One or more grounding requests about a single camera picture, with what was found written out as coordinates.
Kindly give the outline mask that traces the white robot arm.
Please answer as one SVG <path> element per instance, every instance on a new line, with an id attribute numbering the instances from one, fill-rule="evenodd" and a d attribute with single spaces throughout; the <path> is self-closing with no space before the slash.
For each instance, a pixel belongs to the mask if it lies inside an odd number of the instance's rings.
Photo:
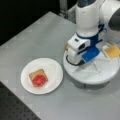
<path id="1" fill-rule="evenodd" d="M 96 47 L 102 41 L 100 34 L 108 26 L 120 31 L 120 0 L 78 0 L 76 5 L 76 33 L 68 41 L 66 60 L 83 65 L 100 51 Z"/>

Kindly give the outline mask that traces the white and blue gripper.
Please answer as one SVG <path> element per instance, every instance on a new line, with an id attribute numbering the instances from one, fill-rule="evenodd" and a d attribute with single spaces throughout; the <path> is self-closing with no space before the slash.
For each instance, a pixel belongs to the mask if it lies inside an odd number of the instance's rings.
<path id="1" fill-rule="evenodd" d="M 96 47 L 99 42 L 97 35 L 84 38 L 75 34 L 68 41 L 66 61 L 71 65 L 83 65 L 90 62 L 100 53 Z"/>

